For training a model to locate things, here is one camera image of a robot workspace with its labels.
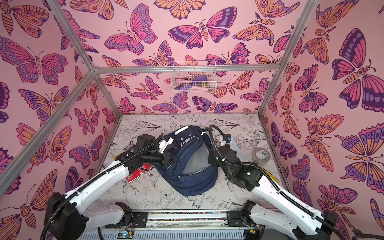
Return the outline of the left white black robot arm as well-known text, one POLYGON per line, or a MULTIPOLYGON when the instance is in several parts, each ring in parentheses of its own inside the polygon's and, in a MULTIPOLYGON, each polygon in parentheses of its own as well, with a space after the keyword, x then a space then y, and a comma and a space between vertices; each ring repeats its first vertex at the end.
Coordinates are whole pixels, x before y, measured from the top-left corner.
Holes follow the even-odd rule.
POLYGON ((127 151, 84 184, 65 194, 55 193, 48 201, 44 227, 40 238, 45 240, 51 234, 57 240, 76 240, 84 232, 105 225, 128 226, 133 219, 132 210, 126 204, 117 202, 97 212, 87 211, 89 206, 112 185, 125 179, 143 164, 168 167, 177 157, 167 152, 175 139, 160 135, 157 139, 141 135, 127 151))

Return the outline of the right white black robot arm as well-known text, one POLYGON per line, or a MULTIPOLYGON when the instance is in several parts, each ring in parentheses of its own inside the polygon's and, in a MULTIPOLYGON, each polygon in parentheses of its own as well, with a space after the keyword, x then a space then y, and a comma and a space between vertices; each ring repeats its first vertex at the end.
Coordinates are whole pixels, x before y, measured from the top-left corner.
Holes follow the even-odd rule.
POLYGON ((336 216, 305 204, 280 187, 256 164, 241 162, 226 144, 210 150, 209 162, 220 167, 234 185, 248 190, 275 206, 279 212, 262 210, 257 204, 245 204, 245 222, 273 228, 295 240, 329 240, 332 234, 344 237, 336 228, 336 216))

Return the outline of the red thin booklet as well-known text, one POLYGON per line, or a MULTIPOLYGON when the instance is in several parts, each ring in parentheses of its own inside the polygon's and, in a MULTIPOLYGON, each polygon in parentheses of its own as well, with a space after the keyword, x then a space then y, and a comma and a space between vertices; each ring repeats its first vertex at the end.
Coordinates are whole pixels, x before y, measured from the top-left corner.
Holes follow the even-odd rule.
POLYGON ((132 174, 130 174, 128 177, 126 177, 126 180, 128 181, 128 183, 131 183, 134 180, 136 180, 137 178, 139 178, 141 175, 143 175, 144 173, 152 170, 153 167, 154 167, 154 165, 143 164, 142 167, 138 168, 132 174))

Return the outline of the navy blue student backpack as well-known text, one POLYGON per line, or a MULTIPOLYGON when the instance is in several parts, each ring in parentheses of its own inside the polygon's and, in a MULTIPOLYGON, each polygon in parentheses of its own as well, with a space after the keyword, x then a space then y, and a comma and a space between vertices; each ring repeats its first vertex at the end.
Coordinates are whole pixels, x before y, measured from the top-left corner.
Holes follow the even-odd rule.
POLYGON ((178 161, 170 167, 156 166, 163 179, 184 197, 201 195, 214 187, 218 168, 208 162, 213 144, 207 131, 198 126, 184 126, 168 136, 174 139, 164 153, 178 161))

